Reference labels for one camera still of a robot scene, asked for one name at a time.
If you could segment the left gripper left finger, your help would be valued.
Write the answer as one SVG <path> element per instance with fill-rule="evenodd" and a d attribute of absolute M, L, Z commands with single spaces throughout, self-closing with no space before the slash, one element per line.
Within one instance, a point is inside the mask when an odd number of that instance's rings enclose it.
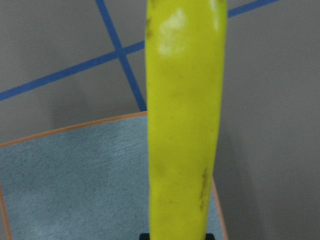
<path fill-rule="evenodd" d="M 150 240 L 150 234 L 149 233 L 141 233 L 139 235 L 139 240 Z"/>

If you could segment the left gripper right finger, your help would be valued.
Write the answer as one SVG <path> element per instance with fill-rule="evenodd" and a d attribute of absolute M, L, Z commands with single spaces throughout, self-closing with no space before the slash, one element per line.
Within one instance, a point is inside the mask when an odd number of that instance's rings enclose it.
<path fill-rule="evenodd" d="M 214 240 L 214 234 L 213 233 L 207 233 L 205 235 L 205 240 Z"/>

